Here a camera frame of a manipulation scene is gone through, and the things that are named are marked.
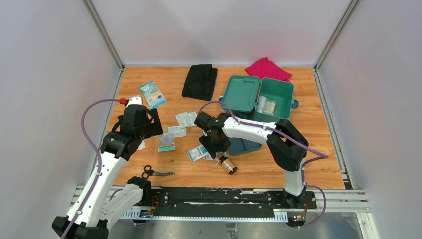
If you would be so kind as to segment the clear bag teal strip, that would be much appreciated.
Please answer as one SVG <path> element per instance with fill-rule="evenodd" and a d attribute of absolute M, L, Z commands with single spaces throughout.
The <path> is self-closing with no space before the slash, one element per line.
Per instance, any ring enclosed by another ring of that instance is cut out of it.
<path fill-rule="evenodd" d="M 165 132 L 159 136 L 158 152 L 173 151 L 175 148 L 173 134 Z"/>

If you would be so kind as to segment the brown bottle orange cap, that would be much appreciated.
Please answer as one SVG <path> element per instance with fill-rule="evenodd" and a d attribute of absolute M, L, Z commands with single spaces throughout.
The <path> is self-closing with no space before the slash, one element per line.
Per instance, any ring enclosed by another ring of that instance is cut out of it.
<path fill-rule="evenodd" d="M 238 170 L 238 168 L 229 160 L 229 158 L 224 155 L 219 158 L 219 164 L 229 175 L 233 175 Z"/>

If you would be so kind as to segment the white bottle green label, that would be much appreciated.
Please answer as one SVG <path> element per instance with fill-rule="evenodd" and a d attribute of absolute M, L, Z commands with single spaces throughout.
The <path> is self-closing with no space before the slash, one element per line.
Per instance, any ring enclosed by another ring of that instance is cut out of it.
<path fill-rule="evenodd" d="M 263 111 L 266 108 L 266 102 L 267 102 L 267 98 L 265 96 L 259 96 L 255 110 L 259 113 L 263 113 Z"/>

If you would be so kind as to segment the gauze pack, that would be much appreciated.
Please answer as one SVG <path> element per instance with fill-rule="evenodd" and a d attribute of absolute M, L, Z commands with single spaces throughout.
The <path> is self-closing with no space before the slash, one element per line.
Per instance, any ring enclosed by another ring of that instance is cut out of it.
<path fill-rule="evenodd" d="M 265 103 L 265 108 L 263 110 L 263 113 L 268 115 L 273 115 L 276 108 L 276 101 L 270 101 L 267 100 Z"/>

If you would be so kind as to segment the teal medicine box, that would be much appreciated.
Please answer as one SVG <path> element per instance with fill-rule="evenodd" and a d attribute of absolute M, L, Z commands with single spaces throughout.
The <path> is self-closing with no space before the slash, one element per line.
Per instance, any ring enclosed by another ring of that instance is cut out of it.
<path fill-rule="evenodd" d="M 251 112 L 252 119 L 259 122 L 278 122 L 280 119 L 288 119 L 291 110 L 296 109 L 299 102 L 294 99 L 294 85 L 290 82 L 272 78 L 255 76 L 233 75 L 229 78 L 223 94 L 221 107 L 227 111 Z M 276 101 L 273 115 L 259 113 L 255 110 L 259 96 L 265 96 L 267 100 Z"/>

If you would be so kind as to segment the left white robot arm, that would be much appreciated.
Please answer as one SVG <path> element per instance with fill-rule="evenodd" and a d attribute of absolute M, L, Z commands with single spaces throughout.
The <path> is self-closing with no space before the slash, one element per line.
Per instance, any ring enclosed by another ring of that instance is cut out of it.
<path fill-rule="evenodd" d="M 62 239 L 106 239 L 111 228 L 133 205 L 146 206 L 152 201 L 150 181 L 134 176 L 113 199 L 105 202 L 115 179 L 142 142 L 163 133 L 157 110 L 148 109 L 141 96 L 121 98 L 118 102 L 125 105 L 124 113 L 100 147 L 96 147 L 85 125 L 81 125 L 97 160 L 74 205 L 52 223 L 52 229 Z"/>

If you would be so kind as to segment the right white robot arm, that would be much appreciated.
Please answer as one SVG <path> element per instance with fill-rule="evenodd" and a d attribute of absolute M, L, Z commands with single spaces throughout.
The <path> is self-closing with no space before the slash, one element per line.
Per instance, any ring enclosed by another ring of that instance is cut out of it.
<path fill-rule="evenodd" d="M 301 167 L 309 144 L 287 119 L 278 122 L 257 122 L 239 119 L 229 113 L 212 117 L 200 112 L 194 124 L 204 133 L 199 138 L 200 144 L 213 158 L 228 151 L 231 138 L 240 138 L 268 147 L 275 163 L 284 171 L 282 199 L 290 208 L 303 205 L 305 184 Z"/>

